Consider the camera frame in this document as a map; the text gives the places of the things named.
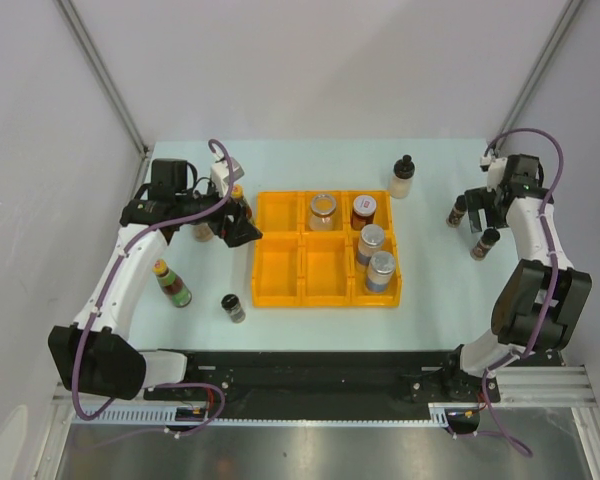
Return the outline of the tall red sauce bottle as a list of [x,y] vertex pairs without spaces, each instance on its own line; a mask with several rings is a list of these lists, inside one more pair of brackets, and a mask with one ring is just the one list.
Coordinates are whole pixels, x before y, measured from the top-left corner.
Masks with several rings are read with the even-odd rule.
[[241,205],[242,207],[244,207],[246,209],[247,219],[249,220],[250,223],[254,223],[253,212],[252,212],[251,206],[248,203],[248,201],[244,195],[244,189],[241,185],[235,184],[233,186],[232,191],[231,191],[231,198],[235,202],[237,202],[239,205]]

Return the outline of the clear flask-shaped glass jar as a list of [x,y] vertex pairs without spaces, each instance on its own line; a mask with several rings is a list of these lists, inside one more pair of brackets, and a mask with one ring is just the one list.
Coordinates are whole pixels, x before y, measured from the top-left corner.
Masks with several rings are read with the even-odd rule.
[[311,196],[308,209],[308,228],[314,232],[329,232],[342,227],[340,204],[329,192],[318,192]]

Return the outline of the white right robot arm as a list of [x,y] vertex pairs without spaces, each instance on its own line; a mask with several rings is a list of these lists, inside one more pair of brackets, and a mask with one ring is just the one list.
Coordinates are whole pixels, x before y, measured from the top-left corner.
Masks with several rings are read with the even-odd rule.
[[459,350],[459,366],[443,373],[441,388],[453,401],[477,389],[477,378],[535,353],[563,349],[570,341],[592,288],[575,269],[554,222],[553,191],[543,184],[535,156],[485,154],[485,186],[457,199],[478,246],[487,249],[508,229],[518,263],[497,298],[489,329]]

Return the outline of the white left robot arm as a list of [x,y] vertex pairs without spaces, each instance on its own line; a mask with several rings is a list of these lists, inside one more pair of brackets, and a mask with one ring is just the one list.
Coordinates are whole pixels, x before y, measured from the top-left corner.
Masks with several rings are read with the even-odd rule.
[[234,158],[218,154],[206,191],[198,193],[191,163],[152,162],[149,182],[122,210],[114,251],[94,292],[70,325],[56,326],[49,334],[52,358],[72,395],[129,400],[163,384],[182,400],[199,392],[201,376],[187,366],[185,354],[141,352],[127,339],[151,269],[181,226],[206,224],[230,248],[261,238],[246,207],[231,196],[243,174]]

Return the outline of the small black-lid spice jar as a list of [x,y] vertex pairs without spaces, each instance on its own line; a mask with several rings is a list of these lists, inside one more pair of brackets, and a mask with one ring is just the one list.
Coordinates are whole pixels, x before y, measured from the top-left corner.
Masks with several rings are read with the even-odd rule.
[[226,294],[221,299],[221,307],[233,323],[241,323],[246,318],[239,297],[233,293]]

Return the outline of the blue-label pearl jar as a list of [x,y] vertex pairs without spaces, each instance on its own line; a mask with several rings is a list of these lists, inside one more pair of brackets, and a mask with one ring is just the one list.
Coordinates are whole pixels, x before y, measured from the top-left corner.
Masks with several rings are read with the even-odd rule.
[[393,254],[387,251],[374,253],[369,260],[365,287],[372,294],[380,294],[387,290],[396,271],[397,262]]
[[362,228],[355,254],[355,267],[358,271],[368,268],[372,256],[382,250],[385,239],[384,230],[376,224],[368,224]]

